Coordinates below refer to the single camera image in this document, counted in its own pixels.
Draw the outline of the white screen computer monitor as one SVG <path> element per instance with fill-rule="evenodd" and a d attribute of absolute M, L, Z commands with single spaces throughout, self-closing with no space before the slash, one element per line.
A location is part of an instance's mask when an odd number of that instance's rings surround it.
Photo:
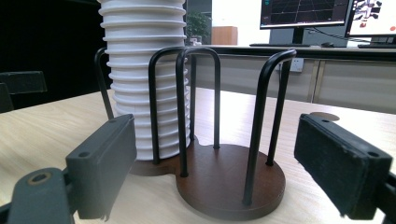
<path fill-rule="evenodd" d="M 352 0 L 345 37 L 396 45 L 396 0 Z"/>

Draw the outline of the black wire cup rack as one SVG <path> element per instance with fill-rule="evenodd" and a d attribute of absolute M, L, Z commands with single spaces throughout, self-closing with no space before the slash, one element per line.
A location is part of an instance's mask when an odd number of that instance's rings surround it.
<path fill-rule="evenodd" d="M 177 84 L 177 124 L 179 126 L 179 154 L 160 157 L 156 65 L 164 56 L 175 54 Z M 193 132 L 185 131 L 185 99 L 182 97 L 184 61 L 191 57 L 191 78 L 196 79 L 196 56 L 206 54 L 215 65 L 214 89 L 214 144 L 202 146 Z M 273 212 L 281 203 L 286 177 L 275 162 L 276 143 L 282 118 L 290 65 L 296 57 L 294 49 L 280 51 L 271 56 L 259 75 L 255 100 L 250 145 L 222 144 L 220 127 L 220 60 L 209 48 L 172 47 L 160 49 L 148 63 L 148 94 L 153 159 L 134 164 L 135 175 L 176 176 L 180 196 L 194 209 L 211 217 L 226 220 L 251 220 Z M 264 109 L 270 76 L 278 64 L 282 65 L 276 100 L 276 110 L 268 152 L 259 151 Z"/>

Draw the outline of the stack of white paper cups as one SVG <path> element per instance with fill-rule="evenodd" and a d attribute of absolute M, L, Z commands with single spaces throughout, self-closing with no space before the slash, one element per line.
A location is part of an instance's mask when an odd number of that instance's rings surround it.
<path fill-rule="evenodd" d="M 134 115 L 137 158 L 153 159 L 149 104 L 149 61 L 161 49 L 182 47 L 186 0 L 97 0 L 105 29 L 107 65 L 111 72 L 117 115 Z M 176 57 L 155 65 L 155 88 L 162 159 L 179 153 Z"/>

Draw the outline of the dark chair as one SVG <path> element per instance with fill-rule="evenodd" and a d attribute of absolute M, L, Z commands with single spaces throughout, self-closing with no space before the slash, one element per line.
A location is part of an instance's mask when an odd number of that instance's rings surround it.
<path fill-rule="evenodd" d="M 0 73 L 0 113 L 14 109 L 12 94 L 47 91 L 42 71 L 2 72 Z"/>

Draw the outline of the green potted plant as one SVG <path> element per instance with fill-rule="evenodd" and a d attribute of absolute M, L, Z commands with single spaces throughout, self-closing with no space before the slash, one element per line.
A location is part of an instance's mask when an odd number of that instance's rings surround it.
<path fill-rule="evenodd" d="M 202 12 L 190 11 L 186 18 L 186 34 L 188 39 L 201 38 L 202 44 L 207 44 L 211 34 L 211 19 Z"/>

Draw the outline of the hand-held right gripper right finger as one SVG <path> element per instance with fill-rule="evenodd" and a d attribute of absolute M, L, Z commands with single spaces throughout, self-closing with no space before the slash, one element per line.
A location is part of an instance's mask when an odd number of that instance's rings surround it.
<path fill-rule="evenodd" d="M 299 119 L 295 159 L 341 216 L 369 220 L 377 210 L 393 219 L 392 157 L 336 123 L 310 114 Z"/>

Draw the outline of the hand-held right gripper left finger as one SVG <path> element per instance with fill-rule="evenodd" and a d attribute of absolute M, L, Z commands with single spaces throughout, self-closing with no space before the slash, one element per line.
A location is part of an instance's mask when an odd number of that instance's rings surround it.
<path fill-rule="evenodd" d="M 107 121 L 66 156 L 81 219 L 109 219 L 136 155 L 134 117 L 123 115 Z"/>

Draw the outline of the white wall socket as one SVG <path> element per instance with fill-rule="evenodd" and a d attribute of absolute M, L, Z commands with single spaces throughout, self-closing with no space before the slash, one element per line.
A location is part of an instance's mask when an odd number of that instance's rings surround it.
<path fill-rule="evenodd" d="M 301 73 L 304 68 L 304 59 L 303 58 L 294 58 L 291 61 L 290 71 Z"/>

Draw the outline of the black keyboard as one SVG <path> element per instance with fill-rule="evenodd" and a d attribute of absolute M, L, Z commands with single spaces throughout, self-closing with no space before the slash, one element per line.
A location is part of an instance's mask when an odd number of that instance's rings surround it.
<path fill-rule="evenodd" d="M 253 43 L 249 45 L 250 47 L 268 47 L 268 48 L 310 48 L 310 45 L 306 44 L 264 44 L 264 43 Z"/>
<path fill-rule="evenodd" d="M 396 44 L 390 43 L 372 43 L 372 44 L 359 44 L 359 49 L 396 49 Z"/>

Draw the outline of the dark screen computer monitor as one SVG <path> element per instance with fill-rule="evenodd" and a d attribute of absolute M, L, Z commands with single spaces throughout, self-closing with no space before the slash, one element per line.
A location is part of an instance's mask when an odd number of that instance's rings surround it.
<path fill-rule="evenodd" d="M 304 29 L 341 26 L 350 0 L 262 0 L 260 29 L 291 29 L 287 45 L 302 45 Z"/>

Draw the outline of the brown round disc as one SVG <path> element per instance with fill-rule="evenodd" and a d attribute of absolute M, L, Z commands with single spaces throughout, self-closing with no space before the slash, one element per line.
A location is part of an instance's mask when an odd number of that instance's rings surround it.
<path fill-rule="evenodd" d="M 325 112 L 312 112 L 312 113 L 310 113 L 310 115 L 317 116 L 317 117 L 320 117 L 320 118 L 323 118 L 323 119 L 326 119 L 329 121 L 337 121 L 340 119 L 338 116 L 336 116 L 334 114 L 325 113 Z"/>

